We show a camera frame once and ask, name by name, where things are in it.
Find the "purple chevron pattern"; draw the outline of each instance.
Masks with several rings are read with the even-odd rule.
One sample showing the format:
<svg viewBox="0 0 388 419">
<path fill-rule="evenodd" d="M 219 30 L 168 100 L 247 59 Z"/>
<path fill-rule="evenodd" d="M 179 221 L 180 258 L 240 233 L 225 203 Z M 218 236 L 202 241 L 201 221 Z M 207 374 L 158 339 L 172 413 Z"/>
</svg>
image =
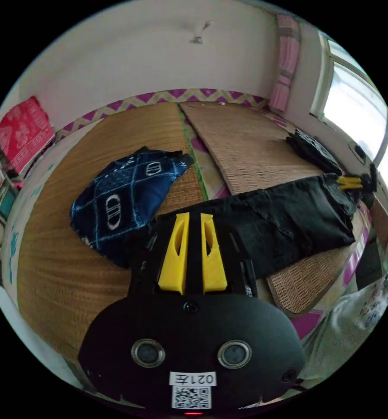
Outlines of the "purple chevron pattern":
<svg viewBox="0 0 388 419">
<path fill-rule="evenodd" d="M 113 115 L 117 112 L 129 110 L 145 105 L 163 102 L 226 102 L 243 104 L 254 109 L 263 109 L 268 105 L 268 99 L 233 90 L 203 89 L 172 89 L 161 92 L 149 92 L 141 95 L 116 100 L 99 109 L 88 112 L 76 121 L 67 124 L 56 133 L 56 142 L 79 130 L 86 125 Z"/>
</svg>

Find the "white wall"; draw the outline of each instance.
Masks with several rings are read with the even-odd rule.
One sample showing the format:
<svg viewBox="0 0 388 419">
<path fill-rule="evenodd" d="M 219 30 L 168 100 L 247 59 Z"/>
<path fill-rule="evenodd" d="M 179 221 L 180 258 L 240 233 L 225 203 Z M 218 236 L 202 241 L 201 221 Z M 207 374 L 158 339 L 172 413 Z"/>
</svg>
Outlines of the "white wall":
<svg viewBox="0 0 388 419">
<path fill-rule="evenodd" d="M 189 41 L 206 20 L 203 45 Z M 129 96 L 210 87 L 269 97 L 275 18 L 234 0 L 135 0 L 71 29 L 32 63 L 20 96 L 37 95 L 61 128 Z"/>
</svg>

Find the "pink curtain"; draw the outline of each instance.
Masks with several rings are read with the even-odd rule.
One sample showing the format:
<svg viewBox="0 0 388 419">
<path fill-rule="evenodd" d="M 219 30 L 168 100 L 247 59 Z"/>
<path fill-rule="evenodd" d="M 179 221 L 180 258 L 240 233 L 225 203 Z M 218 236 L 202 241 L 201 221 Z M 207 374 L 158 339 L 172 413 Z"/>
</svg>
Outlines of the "pink curtain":
<svg viewBox="0 0 388 419">
<path fill-rule="evenodd" d="M 300 26 L 291 16 L 277 15 L 280 67 L 277 84 L 269 102 L 274 112 L 284 112 L 290 96 L 290 85 L 294 76 L 300 50 Z"/>
</svg>

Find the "black cloth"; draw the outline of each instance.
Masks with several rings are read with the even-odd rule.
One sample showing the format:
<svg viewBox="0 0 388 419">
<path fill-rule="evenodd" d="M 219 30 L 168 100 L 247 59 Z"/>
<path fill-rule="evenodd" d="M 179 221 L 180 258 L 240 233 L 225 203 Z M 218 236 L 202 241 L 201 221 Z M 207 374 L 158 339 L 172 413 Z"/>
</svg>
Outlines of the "black cloth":
<svg viewBox="0 0 388 419">
<path fill-rule="evenodd" d="M 207 213 L 229 223 L 239 233 L 257 278 L 293 263 L 354 243 L 353 196 L 338 189 L 333 173 L 214 199 L 160 215 L 139 231 L 146 240 L 155 223 L 177 213 Z"/>
<path fill-rule="evenodd" d="M 285 139 L 295 153 L 301 158 L 313 163 L 325 173 L 335 173 L 342 176 L 335 158 L 313 137 L 296 129 Z"/>
<path fill-rule="evenodd" d="M 127 268 L 127 235 L 155 216 L 173 182 L 193 162 L 182 151 L 147 147 L 113 161 L 72 204 L 73 230 L 91 248 Z"/>
</svg>

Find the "window frame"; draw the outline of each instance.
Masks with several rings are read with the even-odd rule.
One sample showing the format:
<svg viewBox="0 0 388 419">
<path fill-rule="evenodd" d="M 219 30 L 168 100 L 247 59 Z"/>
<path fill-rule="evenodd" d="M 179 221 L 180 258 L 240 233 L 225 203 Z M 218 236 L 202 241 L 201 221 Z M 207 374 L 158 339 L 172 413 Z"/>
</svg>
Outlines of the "window frame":
<svg viewBox="0 0 388 419">
<path fill-rule="evenodd" d="M 321 63 L 322 72 L 321 72 L 321 77 L 319 79 L 319 83 L 316 89 L 315 99 L 310 109 L 310 113 L 313 116 L 315 116 L 318 120 L 320 120 L 321 122 L 323 122 L 324 124 L 332 128 L 334 131 L 338 132 L 343 138 L 345 138 L 350 150 L 353 152 L 355 157 L 362 164 L 364 164 L 361 157 L 355 152 L 355 146 L 357 145 L 357 142 L 352 137 L 350 137 L 341 127 L 339 127 L 334 122 L 326 118 L 323 113 L 327 100 L 328 100 L 329 93 L 330 93 L 330 88 L 332 85 L 335 63 L 343 66 L 347 71 L 352 73 L 352 75 L 356 75 L 357 77 L 362 79 L 363 82 L 367 84 L 368 88 L 370 88 L 375 95 L 377 95 L 383 102 L 384 100 L 381 97 L 381 94 L 375 87 L 372 80 L 364 72 L 362 72 L 359 68 L 355 67 L 353 64 L 349 63 L 347 60 L 344 60 L 343 58 L 338 57 L 337 55 L 331 52 L 328 41 L 336 43 L 333 39 L 331 39 L 329 36 L 327 36 L 326 34 L 322 32 L 319 32 L 319 39 L 320 39 L 320 43 L 322 47 L 322 63 Z M 377 151 L 377 154 L 375 155 L 373 159 L 373 163 L 376 165 L 376 167 L 378 167 L 378 165 L 380 164 L 388 146 L 388 107 L 387 105 L 386 105 L 386 109 L 387 109 L 387 117 L 386 117 L 385 134 L 383 136 L 383 140 L 381 141 L 379 150 Z"/>
</svg>

